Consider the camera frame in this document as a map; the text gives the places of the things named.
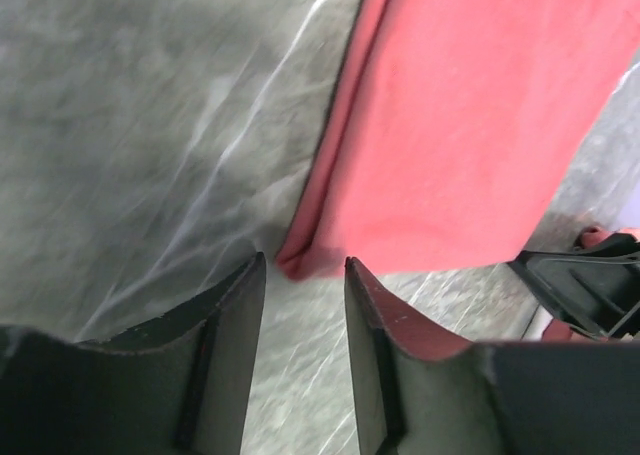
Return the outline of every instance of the marble pattern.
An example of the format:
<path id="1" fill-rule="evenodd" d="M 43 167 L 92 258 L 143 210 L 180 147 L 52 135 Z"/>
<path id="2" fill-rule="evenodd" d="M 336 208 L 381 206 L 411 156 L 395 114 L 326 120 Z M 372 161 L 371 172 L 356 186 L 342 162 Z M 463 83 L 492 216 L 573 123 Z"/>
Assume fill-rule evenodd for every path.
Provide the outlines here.
<path id="1" fill-rule="evenodd" d="M 107 337 L 272 256 L 358 4 L 0 0 L 0 323 Z M 615 220 L 639 127 L 630 71 L 530 247 Z M 520 337 L 536 307 L 502 265 L 384 283 L 473 339 Z M 355 455 L 342 281 L 270 267 L 267 292 L 243 453 Z"/>

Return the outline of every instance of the marble surface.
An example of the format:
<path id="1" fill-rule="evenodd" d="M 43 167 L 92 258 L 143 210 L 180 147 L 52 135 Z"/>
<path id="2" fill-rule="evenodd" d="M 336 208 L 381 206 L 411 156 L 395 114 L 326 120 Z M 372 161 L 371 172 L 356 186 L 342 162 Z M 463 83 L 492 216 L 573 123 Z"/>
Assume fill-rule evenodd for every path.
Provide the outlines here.
<path id="1" fill-rule="evenodd" d="M 107 337 L 272 256 L 358 4 L 0 0 L 0 323 Z M 639 72 L 531 248 L 614 222 L 640 179 Z M 520 337 L 536 306 L 504 266 L 384 282 L 473 339 Z M 267 291 L 243 453 L 355 455 L 342 281 L 271 268 Z"/>

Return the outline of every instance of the pink fabric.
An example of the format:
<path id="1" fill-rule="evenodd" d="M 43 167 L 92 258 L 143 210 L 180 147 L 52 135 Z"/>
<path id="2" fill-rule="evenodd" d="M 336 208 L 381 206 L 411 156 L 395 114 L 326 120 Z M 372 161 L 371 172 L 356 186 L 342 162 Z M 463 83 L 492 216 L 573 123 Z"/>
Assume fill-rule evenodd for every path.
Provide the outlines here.
<path id="1" fill-rule="evenodd" d="M 640 0 L 365 0 L 277 261 L 294 279 L 517 255 L 640 40 Z"/>

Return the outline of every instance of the folded cloth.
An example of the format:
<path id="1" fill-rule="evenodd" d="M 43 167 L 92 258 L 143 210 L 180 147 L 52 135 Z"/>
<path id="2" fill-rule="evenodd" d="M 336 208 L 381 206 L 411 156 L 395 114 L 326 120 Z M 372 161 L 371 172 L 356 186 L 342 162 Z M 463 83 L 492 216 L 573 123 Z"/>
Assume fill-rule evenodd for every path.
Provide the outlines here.
<path id="1" fill-rule="evenodd" d="M 640 41 L 640 0 L 364 0 L 277 262 L 513 259 Z"/>

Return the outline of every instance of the red object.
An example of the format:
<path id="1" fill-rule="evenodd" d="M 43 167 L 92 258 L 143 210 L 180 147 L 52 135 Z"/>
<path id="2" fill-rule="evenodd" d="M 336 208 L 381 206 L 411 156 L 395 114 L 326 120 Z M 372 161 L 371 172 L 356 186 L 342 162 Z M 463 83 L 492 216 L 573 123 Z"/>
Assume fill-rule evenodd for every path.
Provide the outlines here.
<path id="1" fill-rule="evenodd" d="M 640 0 L 365 0 L 277 261 L 513 259 L 640 40 Z"/>

